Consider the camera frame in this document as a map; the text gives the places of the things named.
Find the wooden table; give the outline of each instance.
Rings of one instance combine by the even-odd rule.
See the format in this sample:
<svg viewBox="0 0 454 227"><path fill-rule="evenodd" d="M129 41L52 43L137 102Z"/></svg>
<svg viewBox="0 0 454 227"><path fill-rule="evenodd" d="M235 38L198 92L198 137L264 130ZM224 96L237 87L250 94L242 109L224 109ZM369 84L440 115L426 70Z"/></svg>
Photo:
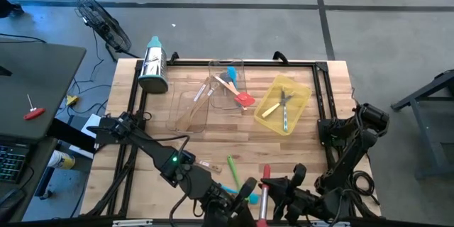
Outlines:
<svg viewBox="0 0 454 227"><path fill-rule="evenodd" d="M106 112L111 113L112 116L119 115L127 108L135 63L136 60L121 59L118 61L106 108ZM348 118L353 115L352 108L355 106L355 102L351 99L352 87L346 62L328 61L328 67L338 117ZM260 103L274 77L278 74L291 77L294 81L310 87L313 92L297 127L288 136L281 136L269 130L255 121L253 116L255 107ZM175 136L175 133L166 128L174 84L183 82L187 84L187 89L197 91L208 75L207 67L169 67L170 89L168 93L148 95L145 110L150 112L153 118L147 122L146 132L154 138ZM191 135L186 150L194 153L200 160L222 165L222 173L219 175L213 173L212 178L231 188L236 186L227 165L228 155L234 157L238 174L243 181L248 177L260 180L263 165L266 163L271 166L272 177L285 175L291 177L293 167L300 162L307 167L306 179L300 188L309 189L316 194L314 182L326 171L327 166L326 156L316 130L319 111L311 69L307 67L245 67L245 77L248 93L257 99L255 104L248 107L248 110L243 113L240 110L223 113L210 108L205 131ZM324 102L327 102L325 84L321 74L320 78L322 94L325 97ZM140 87L135 102L136 108L139 100ZM325 111L327 118L330 118L327 107ZM165 144L179 148L182 141ZM82 213L93 208L112 182L118 148L118 145L107 145L94 157L84 195ZM370 164L366 158L361 160L357 170L363 170L372 175ZM119 194L123 194L123 186L119 191ZM260 194L258 187L255 189L255 193ZM153 167L153 160L144 152L139 151L128 218L168 218L170 209L182 195L183 192L179 187L172 188L159 176L159 172ZM116 211L121 205L121 197L122 195L117 198ZM380 208L374 204L371 198L363 199L372 211L380 215ZM192 204L193 202L187 199L175 212L175 218L194 218ZM268 218L272 218L273 208L274 204L269 199ZM257 218L259 205L250 205L250 209L253 216ZM200 211L200 208L197 207L196 212L200 213Z"/></svg>

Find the concrete floor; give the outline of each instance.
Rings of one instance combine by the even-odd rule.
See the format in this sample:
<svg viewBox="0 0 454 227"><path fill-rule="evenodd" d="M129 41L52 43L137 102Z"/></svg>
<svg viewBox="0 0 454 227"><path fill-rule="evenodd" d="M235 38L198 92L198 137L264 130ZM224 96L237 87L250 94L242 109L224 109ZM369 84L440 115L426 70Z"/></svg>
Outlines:
<svg viewBox="0 0 454 227"><path fill-rule="evenodd" d="M317 3L316 0L99 1ZM324 1L326 4L368 6L454 4L454 0ZM23 18L0 20L2 33L31 35L50 43L86 48L87 56L76 78L87 79L97 63L96 48L92 31L76 16L74 8L24 6L24 9L27 15ZM133 42L131 52L137 55L144 54L152 35L158 35L168 52L178 51L182 57L268 59L274 51L280 50L290 59L327 60L317 10L109 8L107 11L129 35ZM347 61L356 88L355 97L388 111L391 116L388 134L379 139L370 151L382 213L390 219L445 225L454 222L453 176L424 181L414 179L414 170L427 166L416 122L410 109L394 113L389 108L391 103L430 82L438 73L453 68L453 15L452 12L327 12L334 53L337 60ZM99 55L106 61L99 68L96 81L83 84L84 88L111 83L115 64L110 61L103 43L99 45ZM88 109L94 103L103 102L108 95L108 87L94 89L82 95L77 108L80 111ZM66 120L68 117L64 112L58 118ZM77 187L80 182L66 184L68 187ZM41 214L39 218L68 217L67 212L74 208L79 195L61 192L61 196L52 199L54 211ZM38 209L40 203L49 202L33 201L31 208ZM34 212L36 210L31 209L25 220L37 219Z"/></svg>

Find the black metal frame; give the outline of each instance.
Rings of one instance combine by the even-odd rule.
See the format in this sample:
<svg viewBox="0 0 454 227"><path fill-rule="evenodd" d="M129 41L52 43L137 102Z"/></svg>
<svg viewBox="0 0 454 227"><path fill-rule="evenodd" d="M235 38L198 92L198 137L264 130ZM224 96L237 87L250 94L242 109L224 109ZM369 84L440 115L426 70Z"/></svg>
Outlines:
<svg viewBox="0 0 454 227"><path fill-rule="evenodd" d="M179 55L177 52L174 52L172 54L172 57L170 60L167 61L167 66L169 67L181 67L181 66L208 66L208 62L210 60L178 60ZM312 71L312 76L314 78L314 86L316 90L316 98L317 98L317 105L319 109L319 116L320 119L325 119L326 118L326 112L325 108L323 105L323 96L321 93L321 85L320 85L320 79L319 79L319 72L323 73L323 80L325 82L326 86L326 96L328 99L328 105L330 109L330 114L331 118L332 117L337 117L336 114L336 105L334 103L334 98L333 98L333 91L331 88L331 81L329 77L329 72L328 72L328 63L327 62L309 62L309 61L297 61L297 62L290 62L281 52L275 52L273 55L272 60L274 61L263 61L263 60L244 60L244 65L246 67L308 67L311 68ZM143 60L138 60L136 65L135 65L135 74L133 78L133 84L131 86L131 94L129 97L129 102L128 102L128 111L132 112L133 107L134 107L134 101L136 98L137 90L138 90L138 75L140 72L140 69L142 67ZM146 93L143 91L141 98L140 98L140 105L138 109L138 113L143 116L144 110L145 110L145 103L146 103ZM125 145L120 145L120 150L118 152L118 158L117 158L117 163L116 163L116 170L115 170L115 175L114 179L118 176L119 172L121 171L123 167L123 159L124 159L124 152L126 150ZM329 153L332 153L332 150L330 147L325 146L326 149L326 154L328 155ZM131 153L129 157L133 157L133 164L135 164L135 158L137 155L137 148L132 147L131 148ZM123 201L121 204L121 209L118 212L118 214L114 214L114 209L116 205L116 193L114 197L110 200L109 202L109 207L107 211L107 215L111 216L122 216L126 217L126 214L128 212L128 205L129 205L129 199L131 195L131 187L132 187L132 180L133 180L133 173L134 173L134 167L131 168L131 171L128 173L128 176L126 178L126 185L125 189L123 192ZM168 219L153 219L154 221L161 221L164 223L168 223ZM180 221L185 222L188 220L191 223L201 223L201 220L197 219L180 219Z"/></svg>
<svg viewBox="0 0 454 227"><path fill-rule="evenodd" d="M421 115L419 106L420 101L452 101L454 98L449 96L430 96L447 87L452 82L454 82L454 71L445 72L426 86L391 105L391 108L395 111L400 111L405 106L411 106L416 122L418 123L419 132L421 133L421 141L427 148L427 153L432 166L428 170L415 171L414 175L417 179L454 173L454 165L449 164L441 143L437 143L430 139L430 130L427 122Z"/></svg>

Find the black fan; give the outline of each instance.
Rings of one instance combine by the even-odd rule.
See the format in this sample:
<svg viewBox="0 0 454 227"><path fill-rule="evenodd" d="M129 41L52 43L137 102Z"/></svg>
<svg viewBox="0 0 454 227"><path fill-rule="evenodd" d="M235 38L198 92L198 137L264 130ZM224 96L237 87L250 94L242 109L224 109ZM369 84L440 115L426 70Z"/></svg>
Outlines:
<svg viewBox="0 0 454 227"><path fill-rule="evenodd" d="M85 25L93 28L93 30L101 36L106 42L106 49L116 61L112 52L109 50L109 45L116 51L122 52L132 57L140 58L136 55L129 53L131 48L131 41L121 29L118 21L95 0L77 0L77 10L79 16L85 22Z"/></svg>

